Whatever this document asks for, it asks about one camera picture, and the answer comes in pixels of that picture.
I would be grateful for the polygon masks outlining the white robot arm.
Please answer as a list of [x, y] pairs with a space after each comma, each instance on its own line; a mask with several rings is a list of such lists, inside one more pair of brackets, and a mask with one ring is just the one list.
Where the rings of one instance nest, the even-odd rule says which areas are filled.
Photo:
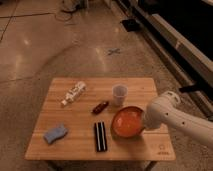
[[173, 91], [152, 99], [143, 117], [145, 128], [153, 130], [166, 124], [213, 150], [213, 122], [178, 110], [180, 103], [180, 97]]

